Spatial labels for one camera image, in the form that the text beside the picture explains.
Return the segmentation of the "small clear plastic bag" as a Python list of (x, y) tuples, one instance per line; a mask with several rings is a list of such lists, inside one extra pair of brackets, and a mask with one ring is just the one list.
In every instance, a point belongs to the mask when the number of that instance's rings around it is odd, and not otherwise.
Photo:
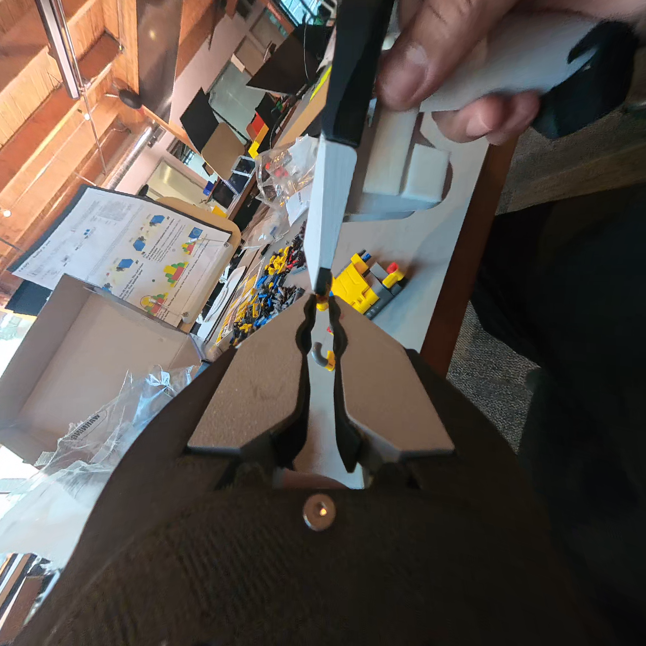
[(258, 249), (280, 240), (289, 230), (289, 219), (284, 208), (263, 206), (242, 231), (243, 249)]

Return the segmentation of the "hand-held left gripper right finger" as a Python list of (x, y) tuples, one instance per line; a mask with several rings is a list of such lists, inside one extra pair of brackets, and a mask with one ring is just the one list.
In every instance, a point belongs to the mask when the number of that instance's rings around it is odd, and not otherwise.
[(456, 456), (406, 348), (337, 297), (329, 298), (338, 452), (367, 486), (386, 464)]

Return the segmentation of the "coloured storage bins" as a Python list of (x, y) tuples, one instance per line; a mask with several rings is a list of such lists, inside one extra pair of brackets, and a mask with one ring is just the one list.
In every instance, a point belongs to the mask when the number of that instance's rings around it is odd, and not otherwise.
[(248, 154), (250, 157), (255, 159), (255, 157), (258, 156), (260, 145), (269, 132), (269, 127), (264, 122), (261, 115), (256, 112), (254, 114), (254, 118), (251, 120), (249, 125), (247, 125), (246, 129), (250, 140)]

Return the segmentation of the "brown chair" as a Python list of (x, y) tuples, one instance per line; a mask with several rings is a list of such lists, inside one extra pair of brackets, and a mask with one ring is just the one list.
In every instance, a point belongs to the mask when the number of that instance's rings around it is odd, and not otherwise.
[(222, 180), (230, 180), (238, 158), (246, 151), (246, 143), (225, 122), (215, 128), (201, 151), (201, 157)]

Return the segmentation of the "hanging light rail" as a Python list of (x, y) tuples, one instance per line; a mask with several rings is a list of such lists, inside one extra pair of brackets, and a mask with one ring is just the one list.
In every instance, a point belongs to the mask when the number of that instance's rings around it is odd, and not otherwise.
[(70, 98), (79, 100), (84, 84), (61, 1), (35, 1), (43, 28)]

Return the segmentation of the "dark ceiling panel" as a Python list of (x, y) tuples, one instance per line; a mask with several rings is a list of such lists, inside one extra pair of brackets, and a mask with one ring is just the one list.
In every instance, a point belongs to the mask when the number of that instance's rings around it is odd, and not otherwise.
[(137, 1), (139, 96), (165, 122), (171, 115), (182, 1)]

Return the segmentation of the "metal ventilation duct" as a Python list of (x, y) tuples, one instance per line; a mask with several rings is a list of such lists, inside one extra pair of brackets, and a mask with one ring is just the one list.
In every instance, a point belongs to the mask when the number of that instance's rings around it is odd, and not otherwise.
[(100, 187), (107, 190), (116, 189), (142, 151), (154, 145), (160, 129), (159, 125), (146, 125), (140, 132), (133, 134), (117, 151), (114, 166), (109, 170)]

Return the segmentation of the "crumpled clear plastic bags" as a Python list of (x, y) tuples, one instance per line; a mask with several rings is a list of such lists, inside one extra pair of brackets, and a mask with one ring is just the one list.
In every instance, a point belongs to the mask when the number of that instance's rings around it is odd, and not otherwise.
[(1, 511), (1, 555), (33, 553), (62, 569), (127, 450), (204, 368), (154, 366), (139, 379), (127, 373), (113, 400), (70, 424), (56, 449), (38, 458), (35, 474), (9, 493)]

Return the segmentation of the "black panel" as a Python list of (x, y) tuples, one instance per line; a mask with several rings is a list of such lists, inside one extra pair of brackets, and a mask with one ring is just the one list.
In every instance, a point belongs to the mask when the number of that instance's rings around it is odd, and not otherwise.
[(202, 88), (180, 115), (180, 123), (196, 151), (201, 154), (219, 124)]

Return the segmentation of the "long wooden-edged desk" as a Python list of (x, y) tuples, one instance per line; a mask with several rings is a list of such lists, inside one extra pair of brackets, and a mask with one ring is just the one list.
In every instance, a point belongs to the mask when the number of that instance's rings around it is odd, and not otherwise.
[(271, 136), (271, 147), (292, 144), (317, 120), (326, 105), (331, 69), (329, 64), (303, 98), (288, 111)]

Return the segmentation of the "printed building-blocks poster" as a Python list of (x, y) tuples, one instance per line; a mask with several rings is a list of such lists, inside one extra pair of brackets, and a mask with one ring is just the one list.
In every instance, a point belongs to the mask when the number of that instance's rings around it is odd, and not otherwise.
[(226, 217), (82, 185), (8, 271), (54, 290), (65, 275), (172, 327), (190, 325), (241, 240)]

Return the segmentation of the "pile of small building pieces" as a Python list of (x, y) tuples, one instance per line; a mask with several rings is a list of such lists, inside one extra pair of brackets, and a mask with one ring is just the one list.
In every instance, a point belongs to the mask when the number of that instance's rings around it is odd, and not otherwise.
[(304, 294), (304, 288), (288, 284), (288, 278), (306, 269), (305, 230), (303, 221), (291, 240), (272, 253), (267, 251), (251, 265), (223, 313), (217, 335), (212, 337), (218, 351), (237, 346)]

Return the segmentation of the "yellow panel vehicle assembly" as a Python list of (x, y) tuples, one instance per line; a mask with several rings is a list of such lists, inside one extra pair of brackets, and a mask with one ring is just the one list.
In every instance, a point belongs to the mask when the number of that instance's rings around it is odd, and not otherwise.
[(333, 278), (329, 295), (373, 320), (407, 285), (408, 279), (396, 262), (384, 267), (363, 249)]

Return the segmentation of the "white paper slip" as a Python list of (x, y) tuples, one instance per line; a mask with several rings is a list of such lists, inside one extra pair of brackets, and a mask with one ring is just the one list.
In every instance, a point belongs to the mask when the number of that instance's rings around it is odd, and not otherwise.
[(287, 199), (286, 211), (289, 226), (292, 226), (310, 208), (311, 190), (312, 185), (307, 185)]

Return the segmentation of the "black monitor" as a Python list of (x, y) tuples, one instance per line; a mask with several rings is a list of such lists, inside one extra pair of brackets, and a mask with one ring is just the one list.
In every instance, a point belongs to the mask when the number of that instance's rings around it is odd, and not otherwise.
[(317, 77), (333, 27), (302, 24), (247, 82), (269, 93), (295, 95)]

